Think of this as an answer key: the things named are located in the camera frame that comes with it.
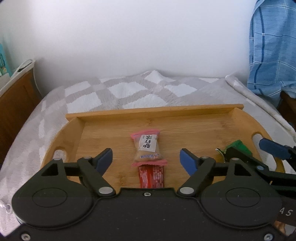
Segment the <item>red wrapper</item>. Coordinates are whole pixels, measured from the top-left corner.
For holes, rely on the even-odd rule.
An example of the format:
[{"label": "red wrapper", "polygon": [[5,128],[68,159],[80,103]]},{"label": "red wrapper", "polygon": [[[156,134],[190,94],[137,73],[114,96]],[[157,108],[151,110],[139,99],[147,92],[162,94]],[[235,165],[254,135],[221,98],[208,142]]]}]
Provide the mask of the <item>red wrapper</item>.
[{"label": "red wrapper", "polygon": [[142,165],[138,167],[141,188],[163,188],[163,166]]}]

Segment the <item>wooden tray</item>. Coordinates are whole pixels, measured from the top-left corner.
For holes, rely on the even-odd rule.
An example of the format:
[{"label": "wooden tray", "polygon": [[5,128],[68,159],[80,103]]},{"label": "wooden tray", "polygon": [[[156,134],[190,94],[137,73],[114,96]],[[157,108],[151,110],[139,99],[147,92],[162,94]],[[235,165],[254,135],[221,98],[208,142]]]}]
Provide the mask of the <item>wooden tray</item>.
[{"label": "wooden tray", "polygon": [[[225,104],[67,114],[69,123],[53,140],[42,167],[52,160],[56,150],[65,151],[65,162],[74,162],[112,148],[113,163],[104,174],[105,180],[117,192],[120,187],[138,188],[138,169],[131,167],[136,149],[130,134],[157,128],[161,130],[160,152],[168,160],[165,186],[177,189],[189,177],[179,161],[182,148],[196,156],[210,156],[222,162],[222,156],[215,149],[240,139],[254,157],[261,160],[252,137],[257,133],[268,139],[270,136],[242,109],[241,104]],[[276,159],[276,163],[277,171],[284,172],[282,162]],[[76,177],[70,179],[79,182]]]}]

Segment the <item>gray and white blanket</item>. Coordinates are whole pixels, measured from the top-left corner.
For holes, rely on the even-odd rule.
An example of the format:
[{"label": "gray and white blanket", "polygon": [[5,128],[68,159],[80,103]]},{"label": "gray and white blanket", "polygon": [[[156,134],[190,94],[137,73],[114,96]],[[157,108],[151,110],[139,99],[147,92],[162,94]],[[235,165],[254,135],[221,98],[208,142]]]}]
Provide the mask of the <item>gray and white blanket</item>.
[{"label": "gray and white blanket", "polygon": [[[0,171],[0,199],[10,204],[13,194],[40,168],[54,136],[67,123],[66,113],[143,107],[243,104],[274,141],[294,146],[296,134],[288,123],[235,77],[205,79],[162,76],[148,71],[137,76],[93,79],[51,91],[32,112],[12,144]],[[263,157],[271,170],[275,162]],[[287,172],[292,172],[285,163]],[[19,225],[14,214],[0,208],[0,232]]]}]

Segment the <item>red snack package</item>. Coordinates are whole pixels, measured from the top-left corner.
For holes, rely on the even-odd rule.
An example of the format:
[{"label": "red snack package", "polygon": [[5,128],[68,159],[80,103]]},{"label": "red snack package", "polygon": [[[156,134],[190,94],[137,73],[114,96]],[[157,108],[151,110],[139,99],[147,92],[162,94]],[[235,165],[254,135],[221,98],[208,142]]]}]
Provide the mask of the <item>red snack package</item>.
[{"label": "red snack package", "polygon": [[142,165],[138,167],[141,188],[163,188],[163,166]]},{"label": "red snack package", "polygon": [[159,133],[158,129],[151,129],[131,134],[137,149],[133,167],[141,165],[164,166],[168,163],[159,152],[157,143]]}]

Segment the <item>blue plaid fabric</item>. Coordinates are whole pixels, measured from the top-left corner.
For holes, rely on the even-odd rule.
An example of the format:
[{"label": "blue plaid fabric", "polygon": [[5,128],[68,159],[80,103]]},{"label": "blue plaid fabric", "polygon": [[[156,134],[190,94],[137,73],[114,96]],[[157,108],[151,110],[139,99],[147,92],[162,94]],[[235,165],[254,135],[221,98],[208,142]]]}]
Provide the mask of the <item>blue plaid fabric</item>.
[{"label": "blue plaid fabric", "polygon": [[257,0],[247,86],[275,106],[281,90],[296,98],[296,0]]}]

